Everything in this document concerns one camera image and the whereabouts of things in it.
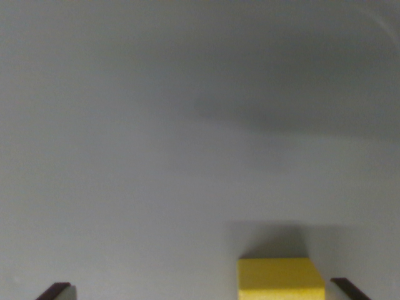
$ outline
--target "yellow cube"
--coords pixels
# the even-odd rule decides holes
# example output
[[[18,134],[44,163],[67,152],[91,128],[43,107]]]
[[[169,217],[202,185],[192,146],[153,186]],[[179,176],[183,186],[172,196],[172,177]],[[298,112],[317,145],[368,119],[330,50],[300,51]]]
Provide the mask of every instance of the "yellow cube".
[[[325,282],[308,258],[240,259],[239,300],[325,300]]]

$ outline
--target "white wall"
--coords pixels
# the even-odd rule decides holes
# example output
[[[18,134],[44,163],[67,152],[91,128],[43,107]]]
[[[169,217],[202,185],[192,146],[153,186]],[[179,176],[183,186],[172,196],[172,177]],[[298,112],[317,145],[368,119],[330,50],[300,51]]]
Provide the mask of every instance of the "white wall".
[[[315,5],[2,2],[0,298],[234,299],[247,254],[399,299],[398,53]]]

